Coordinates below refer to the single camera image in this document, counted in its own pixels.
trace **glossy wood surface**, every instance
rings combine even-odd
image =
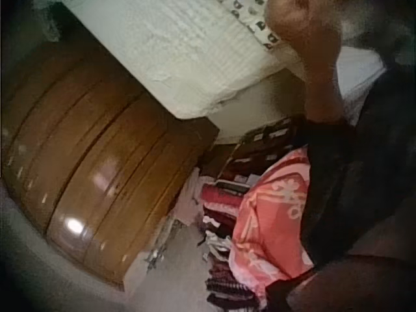
[[[18,68],[2,77],[1,151],[2,162],[22,123],[37,102],[68,71],[100,47],[87,35],[65,42],[47,42],[37,48]]]
[[[218,129],[175,119],[89,44],[47,44],[5,84],[3,175],[48,242],[121,285]]]
[[[152,145],[166,132],[165,116],[161,107],[144,94],[107,129],[74,173],[47,235],[76,260],[83,261],[112,203]],[[68,220],[82,224],[82,232],[68,228]]]

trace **pink floral cloth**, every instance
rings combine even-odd
[[[313,266],[300,242],[309,167],[305,148],[290,152],[263,174],[241,203],[229,266],[261,302],[266,286]]]

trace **pink fabric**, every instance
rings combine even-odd
[[[229,265],[237,281],[261,301],[265,287],[312,267],[300,243],[300,221],[309,186],[306,149],[271,166],[241,203]]]
[[[201,200],[204,207],[237,217],[242,197],[232,195],[214,185],[205,184],[202,187]]]

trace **hand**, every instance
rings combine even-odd
[[[307,72],[326,72],[341,49],[337,15],[334,0],[269,0],[266,23],[298,53]]]

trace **white blanket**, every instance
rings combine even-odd
[[[195,118],[296,57],[265,51],[217,0],[63,0],[173,115]]]

